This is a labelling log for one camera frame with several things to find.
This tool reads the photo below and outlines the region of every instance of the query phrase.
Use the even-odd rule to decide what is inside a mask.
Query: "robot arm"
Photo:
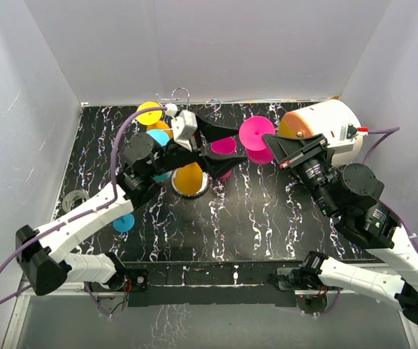
[[[18,230],[17,248],[45,234],[17,258],[37,295],[49,294],[63,283],[73,281],[99,282],[114,290],[120,289],[127,279],[134,285],[143,284],[144,271],[128,270],[113,253],[70,252],[99,229],[151,200],[161,189],[153,179],[155,176],[197,162],[204,172],[218,178],[246,160],[245,156],[206,151],[205,142],[236,135],[237,129],[218,126],[190,111],[181,111],[174,104],[166,106],[166,114],[173,118],[174,139],[160,146],[146,133],[133,136],[123,151],[126,164],[116,176],[116,188],[108,183],[61,218],[37,229],[25,225]]]
[[[305,288],[326,285],[352,289],[402,309],[405,317],[418,324],[418,245],[411,241],[395,212],[379,201],[383,183],[363,164],[333,167],[334,149],[328,148],[322,134],[263,138],[280,168],[303,183],[322,213],[339,219],[336,230],[399,274],[361,270],[310,252],[299,270],[278,278]]]

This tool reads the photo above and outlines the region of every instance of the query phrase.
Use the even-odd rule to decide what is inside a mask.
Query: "blue disc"
[[[134,227],[134,216],[129,213],[113,221],[113,227],[119,233],[126,233]]]
[[[169,135],[166,134],[165,131],[161,129],[150,129],[146,133],[150,134],[154,140],[158,142],[160,145],[166,145],[170,141]]]
[[[170,141],[170,137],[165,131],[162,131],[161,129],[150,129],[147,131],[147,133],[157,141],[158,144],[164,146]],[[165,180],[168,180],[170,176],[172,175],[171,172],[167,172],[164,174],[160,174],[159,176],[154,176],[154,180],[156,182],[163,182]]]

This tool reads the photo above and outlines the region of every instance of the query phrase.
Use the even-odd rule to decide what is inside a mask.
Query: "black marble table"
[[[261,115],[278,126],[285,112],[303,106],[224,104],[209,118],[239,127],[250,116]],[[113,139],[136,109],[135,105],[83,109],[57,216],[64,214],[61,201],[66,193],[84,189],[93,196],[109,182]],[[190,110],[200,115],[213,111],[202,105],[190,105]],[[144,131],[133,122],[126,138]],[[243,153],[237,141],[238,153]],[[247,161],[226,181],[213,180],[209,191],[194,200],[174,195],[167,181],[161,192],[133,215],[136,224],[130,232],[119,233],[108,225],[74,252],[112,251],[124,262],[302,260],[310,250],[339,259],[371,258],[341,237],[309,193],[274,164],[258,166]]]

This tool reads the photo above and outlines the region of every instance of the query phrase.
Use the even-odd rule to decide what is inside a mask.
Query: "marble pattern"
[[[225,104],[217,112],[202,105],[190,110],[239,127],[253,115],[276,126],[285,112],[302,103]],[[109,181],[110,152],[121,123],[136,106],[88,107],[81,113],[57,211],[66,193],[84,189],[93,196]],[[129,139],[145,129],[133,122]],[[239,140],[238,153],[243,153]],[[161,192],[133,215],[128,233],[108,225],[75,252],[115,252],[123,261],[302,260],[310,250],[340,259],[370,256],[339,236],[333,222],[318,211],[309,193],[274,164],[250,161],[233,169],[225,181],[212,181],[201,198],[187,200],[172,192],[169,181]]]

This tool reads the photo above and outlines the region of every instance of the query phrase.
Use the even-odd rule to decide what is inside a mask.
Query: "pink cup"
[[[222,140],[216,140],[210,143],[210,148],[217,154],[236,154],[236,140],[233,137],[226,137]],[[231,175],[231,170],[220,177],[226,180]]]
[[[268,164],[273,160],[273,154],[262,136],[274,134],[272,121],[263,116],[253,116],[243,122],[239,129],[239,140],[245,147],[249,160],[258,165]]]

